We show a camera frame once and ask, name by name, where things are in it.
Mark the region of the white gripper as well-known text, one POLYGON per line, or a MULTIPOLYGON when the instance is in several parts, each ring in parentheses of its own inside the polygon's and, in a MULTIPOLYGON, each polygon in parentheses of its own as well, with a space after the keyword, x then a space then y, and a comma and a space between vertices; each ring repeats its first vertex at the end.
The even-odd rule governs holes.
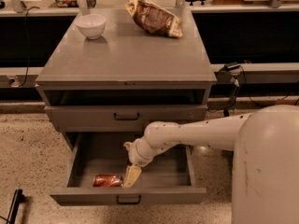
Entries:
POLYGON ((150 143, 144 138, 137 138, 134 142, 125 142, 123 146, 128 151, 128 158, 131 164, 126 168, 125 178, 122 186, 126 189, 131 188, 139 176, 142 169, 152 162, 157 155, 157 149, 152 147, 150 143))

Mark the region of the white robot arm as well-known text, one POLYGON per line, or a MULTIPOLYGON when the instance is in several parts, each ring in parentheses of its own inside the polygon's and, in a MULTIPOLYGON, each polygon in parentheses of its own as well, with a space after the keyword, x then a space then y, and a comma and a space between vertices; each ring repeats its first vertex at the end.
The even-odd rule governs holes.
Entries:
POLYGON ((126 142, 131 163, 123 185, 176 145, 234 152, 232 224, 299 224, 299 107, 272 105, 253 113, 187 124, 155 121, 126 142))

